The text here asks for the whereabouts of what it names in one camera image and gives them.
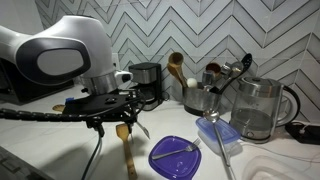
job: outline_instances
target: chevron tile backsplash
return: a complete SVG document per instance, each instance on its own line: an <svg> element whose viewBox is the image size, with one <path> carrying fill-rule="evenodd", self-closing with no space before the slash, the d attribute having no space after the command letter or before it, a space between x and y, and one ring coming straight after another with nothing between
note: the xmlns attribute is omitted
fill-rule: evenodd
<svg viewBox="0 0 320 180"><path fill-rule="evenodd" d="M63 15L100 20L119 54L121 69L157 62L172 99L181 89L169 75L168 56L184 55L186 77L201 81L209 62L254 57L245 76L279 80L302 103L300 120L320 122L319 0L36 0L44 28ZM234 82L223 101L234 101Z"/></svg>

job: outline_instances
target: black coffee maker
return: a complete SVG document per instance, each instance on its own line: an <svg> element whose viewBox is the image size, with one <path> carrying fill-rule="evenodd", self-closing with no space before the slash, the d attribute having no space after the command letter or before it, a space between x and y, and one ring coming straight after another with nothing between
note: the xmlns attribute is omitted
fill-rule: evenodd
<svg viewBox="0 0 320 180"><path fill-rule="evenodd" d="M133 86L145 96L145 111L151 111L163 102L162 98L162 78L161 64L140 63L129 66L129 71L133 74L132 82L138 83Z"/></svg>

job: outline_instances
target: spatula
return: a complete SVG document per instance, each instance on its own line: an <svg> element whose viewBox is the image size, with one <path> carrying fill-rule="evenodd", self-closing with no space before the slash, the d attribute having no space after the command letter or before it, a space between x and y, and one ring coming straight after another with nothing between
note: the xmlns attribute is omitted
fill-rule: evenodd
<svg viewBox="0 0 320 180"><path fill-rule="evenodd" d="M127 124L117 125L116 131L117 136L123 141L124 155L126 158L129 180L136 180L138 178L138 175L134 167L133 158L128 143L129 129Z"/></svg>

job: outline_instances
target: black cable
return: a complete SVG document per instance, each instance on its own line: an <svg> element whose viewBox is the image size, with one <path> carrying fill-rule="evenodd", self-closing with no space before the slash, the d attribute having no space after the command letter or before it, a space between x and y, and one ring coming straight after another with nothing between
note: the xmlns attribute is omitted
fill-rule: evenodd
<svg viewBox="0 0 320 180"><path fill-rule="evenodd" d="M91 163L92 163L92 161L93 161L93 158L96 156L97 150L98 150L99 146L101 145L101 139L102 139L102 137L101 137L100 135L98 135L98 137L99 137L99 139L98 139L98 144L97 144L96 148L94 149L94 151L93 151L93 153L92 153L92 155L91 155L91 157L90 157L90 159L89 159L89 161L88 161L88 164L87 164L87 166L86 166L86 169L85 169L84 172L83 172L83 175L82 175L81 180L85 180L85 179L86 179L86 176L87 176L88 170L89 170L89 168L90 168L90 165L91 165Z"/></svg>

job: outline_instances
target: glass kettle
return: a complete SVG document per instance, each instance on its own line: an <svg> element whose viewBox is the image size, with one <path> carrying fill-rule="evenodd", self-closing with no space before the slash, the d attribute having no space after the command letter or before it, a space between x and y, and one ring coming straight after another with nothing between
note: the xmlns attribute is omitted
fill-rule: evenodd
<svg viewBox="0 0 320 180"><path fill-rule="evenodd" d="M241 134L241 139L253 143L268 142L275 127L292 121L300 111L300 99L288 86L272 79L244 77L232 109L230 124ZM286 116L279 117L285 96L290 103Z"/></svg>

